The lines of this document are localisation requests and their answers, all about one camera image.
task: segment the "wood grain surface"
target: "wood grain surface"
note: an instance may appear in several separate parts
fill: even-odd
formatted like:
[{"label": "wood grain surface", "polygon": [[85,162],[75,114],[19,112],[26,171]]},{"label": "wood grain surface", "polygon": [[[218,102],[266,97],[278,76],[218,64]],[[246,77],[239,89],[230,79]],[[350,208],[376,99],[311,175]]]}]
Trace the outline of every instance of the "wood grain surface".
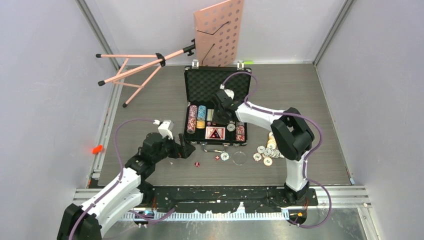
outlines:
[{"label": "wood grain surface", "polygon": [[[335,133],[329,110],[312,64],[264,64],[251,65],[252,73],[259,81],[259,90],[249,100],[259,106],[276,110],[297,108],[302,115],[315,120],[324,133],[322,146],[310,156],[307,175],[325,185],[349,185],[349,178],[340,144]],[[126,83],[141,84],[154,69],[147,69],[125,79]],[[255,87],[252,79],[250,90]],[[149,118],[172,120],[176,136],[184,131],[187,107],[183,66],[166,66],[128,104],[124,103],[136,90],[124,86],[113,122],[112,134],[106,150],[104,164],[98,184],[109,183],[119,172],[119,163],[114,149],[113,135],[118,125],[126,120]],[[318,131],[310,125],[318,142]],[[137,152],[150,132],[157,132],[148,122],[132,122],[118,133],[117,143],[122,160],[126,162]],[[217,153],[204,152],[201,146],[188,159],[162,160],[147,181],[156,186],[182,185],[282,185],[286,179],[286,160],[274,159],[271,166],[255,162],[252,158],[257,147],[266,145],[268,131],[248,124],[247,146],[230,147],[228,153],[246,155],[246,163],[236,165],[228,161],[216,161]]]}]

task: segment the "silver handle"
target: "silver handle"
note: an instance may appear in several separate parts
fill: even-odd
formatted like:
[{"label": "silver handle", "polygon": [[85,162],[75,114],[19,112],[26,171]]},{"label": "silver handle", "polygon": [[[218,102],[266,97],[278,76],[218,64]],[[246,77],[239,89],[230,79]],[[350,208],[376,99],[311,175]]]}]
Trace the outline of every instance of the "silver handle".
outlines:
[{"label": "silver handle", "polygon": [[227,151],[228,145],[224,145],[224,150],[220,151],[220,150],[214,150],[214,149],[206,149],[206,144],[202,143],[201,144],[201,149],[203,149],[203,151],[205,152],[213,152],[213,153],[224,153]]}]

